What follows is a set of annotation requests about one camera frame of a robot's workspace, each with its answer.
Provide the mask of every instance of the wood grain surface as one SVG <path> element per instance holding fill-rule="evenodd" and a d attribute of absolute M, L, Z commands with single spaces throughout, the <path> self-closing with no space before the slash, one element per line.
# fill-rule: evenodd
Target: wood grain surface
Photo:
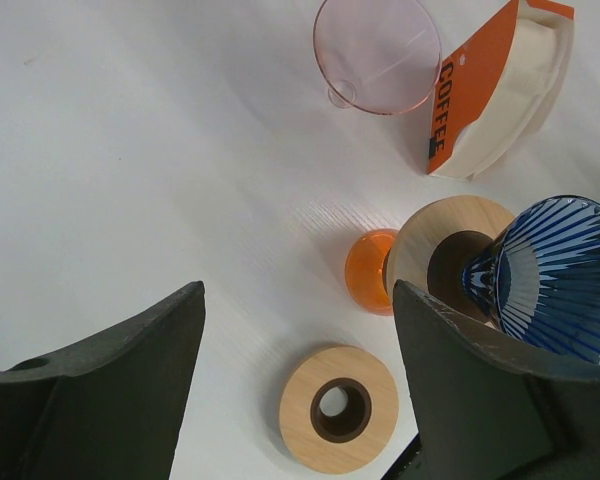
<path fill-rule="evenodd" d="M 314 429 L 310 409 L 318 390 L 337 378 L 361 383 L 371 397 L 371 417 L 364 431 L 346 443 L 332 443 Z M 280 429 L 296 459 L 323 473 L 357 470 L 385 448 L 398 418 L 398 392 L 387 367 L 356 347 L 329 347 L 314 353 L 293 373 L 280 403 Z"/>

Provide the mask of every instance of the white tabletop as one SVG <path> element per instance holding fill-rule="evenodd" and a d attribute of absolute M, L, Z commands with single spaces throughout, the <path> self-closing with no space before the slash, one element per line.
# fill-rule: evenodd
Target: white tabletop
<path fill-rule="evenodd" d="M 600 1 L 572 2 L 574 56 L 545 127 L 472 183 L 424 176 L 427 107 L 329 104 L 320 1 L 0 2 L 0 368 L 203 280 L 174 479 L 320 477 L 276 418 L 290 369 L 330 342 L 378 356 L 398 384 L 391 443 L 347 477 L 380 478 L 416 424 L 392 320 L 343 287 L 355 238 L 454 194 L 513 212 L 600 200 Z M 505 2 L 424 3 L 446 55 Z"/>

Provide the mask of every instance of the orange cup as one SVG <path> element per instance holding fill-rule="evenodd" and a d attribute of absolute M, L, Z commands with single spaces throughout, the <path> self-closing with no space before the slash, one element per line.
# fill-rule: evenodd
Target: orange cup
<path fill-rule="evenodd" d="M 347 256 L 344 269 L 347 289 L 358 305 L 376 315 L 393 315 L 385 286 L 385 268 L 397 234 L 390 229 L 367 232 Z"/>

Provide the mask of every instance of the round wooden coaster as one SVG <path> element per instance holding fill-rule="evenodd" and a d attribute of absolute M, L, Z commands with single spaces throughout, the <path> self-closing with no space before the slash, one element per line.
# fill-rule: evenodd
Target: round wooden coaster
<path fill-rule="evenodd" d="M 466 263 L 511 224 L 514 215 L 482 197 L 462 195 L 431 203 L 398 232 L 387 260 L 387 291 L 406 280 L 450 307 L 485 321 L 462 291 Z"/>
<path fill-rule="evenodd" d="M 320 400 L 336 387 L 347 405 L 329 417 L 320 410 Z M 395 382 L 380 360 L 359 348 L 329 347 L 305 360 L 289 379 L 280 403 L 280 430 L 291 453 L 307 467 L 348 473 L 385 448 L 398 408 Z"/>

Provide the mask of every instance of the paper filter package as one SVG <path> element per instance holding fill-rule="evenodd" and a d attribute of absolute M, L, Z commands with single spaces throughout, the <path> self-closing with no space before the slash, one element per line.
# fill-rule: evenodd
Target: paper filter package
<path fill-rule="evenodd" d="M 443 61 L 429 174 L 471 179 L 542 126 L 567 72 L 573 17 L 549 0 L 511 0 Z"/>

